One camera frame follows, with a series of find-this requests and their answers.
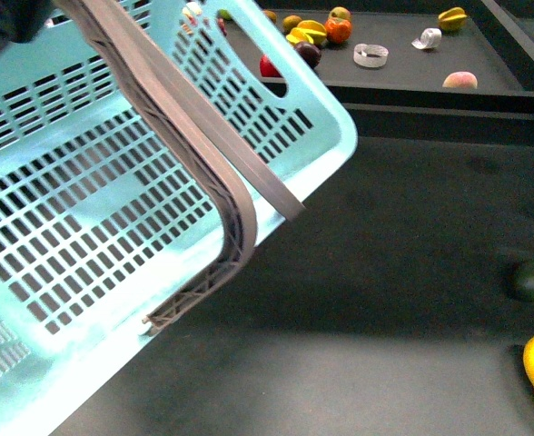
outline dark floor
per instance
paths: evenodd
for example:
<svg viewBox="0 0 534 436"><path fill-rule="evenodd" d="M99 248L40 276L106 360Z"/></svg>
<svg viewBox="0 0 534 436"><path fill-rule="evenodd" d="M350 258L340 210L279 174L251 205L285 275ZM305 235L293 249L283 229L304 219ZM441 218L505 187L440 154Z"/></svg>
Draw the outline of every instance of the dark floor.
<svg viewBox="0 0 534 436"><path fill-rule="evenodd" d="M361 140L54 436L534 435L534 149Z"/></svg>
<svg viewBox="0 0 534 436"><path fill-rule="evenodd" d="M278 10L278 28L287 15L300 15L324 23L326 13ZM353 30L345 45L322 50L316 74L326 84L379 86L421 91L442 91L445 78L456 71L471 71L479 80L480 92L506 93L523 88L479 28L468 20L455 35L444 35L439 48L422 51L411 42L427 27L438 27L436 15L364 14L352 18ZM259 75L262 53L237 25L228 24L227 39L237 55ZM353 62L356 44L383 45L388 61L380 69L362 68Z"/></svg>

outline black object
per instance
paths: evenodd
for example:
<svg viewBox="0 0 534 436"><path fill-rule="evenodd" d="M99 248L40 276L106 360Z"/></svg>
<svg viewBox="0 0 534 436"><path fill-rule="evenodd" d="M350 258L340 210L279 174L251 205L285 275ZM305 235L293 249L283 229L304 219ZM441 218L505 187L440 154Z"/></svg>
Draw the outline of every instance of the black object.
<svg viewBox="0 0 534 436"><path fill-rule="evenodd" d="M30 42L53 10L51 0L0 0L0 41Z"/></svg>

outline apple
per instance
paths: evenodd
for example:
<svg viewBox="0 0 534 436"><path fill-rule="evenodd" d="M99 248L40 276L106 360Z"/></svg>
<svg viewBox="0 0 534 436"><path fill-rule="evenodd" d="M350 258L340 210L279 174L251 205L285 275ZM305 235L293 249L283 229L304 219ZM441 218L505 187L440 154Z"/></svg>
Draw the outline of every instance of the apple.
<svg viewBox="0 0 534 436"><path fill-rule="evenodd" d="M282 75L277 71L275 65L267 57L267 54L264 54L259 61L259 71L263 77L281 77Z"/></svg>
<svg viewBox="0 0 534 436"><path fill-rule="evenodd" d="M337 6L331 10L328 18L340 18L341 20L351 21L351 13L345 7Z"/></svg>

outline basket grip hole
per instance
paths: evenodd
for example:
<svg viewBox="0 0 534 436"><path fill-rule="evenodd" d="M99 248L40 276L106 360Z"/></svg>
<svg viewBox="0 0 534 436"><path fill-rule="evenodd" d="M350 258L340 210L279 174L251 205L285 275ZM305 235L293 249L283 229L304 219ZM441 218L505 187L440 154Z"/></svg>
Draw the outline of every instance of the basket grip hole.
<svg viewBox="0 0 534 436"><path fill-rule="evenodd" d="M269 57L269 53L263 53L262 49L257 46L257 44L252 40L251 37L245 32L245 29L236 24L236 16L232 18L232 22L226 23L227 27L227 35L228 39L237 41L237 44L229 45L230 48L235 52L237 57L241 59L241 61L246 65L251 65L249 67L250 72L255 75L256 77L259 77L263 81L263 85L265 88L274 94L277 97L283 98L288 91L288 83L287 80L285 80L285 77L262 77L261 76L261 70L259 67L259 63L261 61L261 58L263 55L267 55ZM230 56L226 50L217 50L217 61L219 62L229 62L229 64L232 64L232 62L229 61ZM275 65L275 68L278 71L281 71L280 68L277 68L277 65ZM229 67L230 73L228 74L229 77L233 79L235 83L238 85L245 85L245 81L242 81L241 74L237 72L234 68Z"/></svg>

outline red apple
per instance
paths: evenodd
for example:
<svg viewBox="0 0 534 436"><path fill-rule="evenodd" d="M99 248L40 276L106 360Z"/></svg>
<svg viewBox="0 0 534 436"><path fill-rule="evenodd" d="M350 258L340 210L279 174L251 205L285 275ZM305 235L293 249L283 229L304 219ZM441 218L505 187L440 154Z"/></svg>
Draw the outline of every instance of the red apple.
<svg viewBox="0 0 534 436"><path fill-rule="evenodd" d="M259 61L259 71L263 77L281 77L282 75L277 71L277 68L271 63L267 54L264 54Z"/></svg>

